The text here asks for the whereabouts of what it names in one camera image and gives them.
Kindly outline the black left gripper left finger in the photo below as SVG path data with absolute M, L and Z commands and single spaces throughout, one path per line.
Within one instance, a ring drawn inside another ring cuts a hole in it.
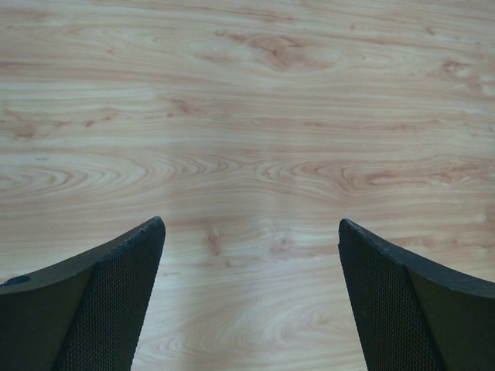
M 129 370 L 163 252 L 154 217 L 1 285 L 3 370 Z

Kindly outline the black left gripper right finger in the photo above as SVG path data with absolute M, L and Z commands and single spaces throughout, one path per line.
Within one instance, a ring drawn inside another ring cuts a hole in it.
M 343 219 L 338 250 L 369 370 L 492 370 L 494 284 Z

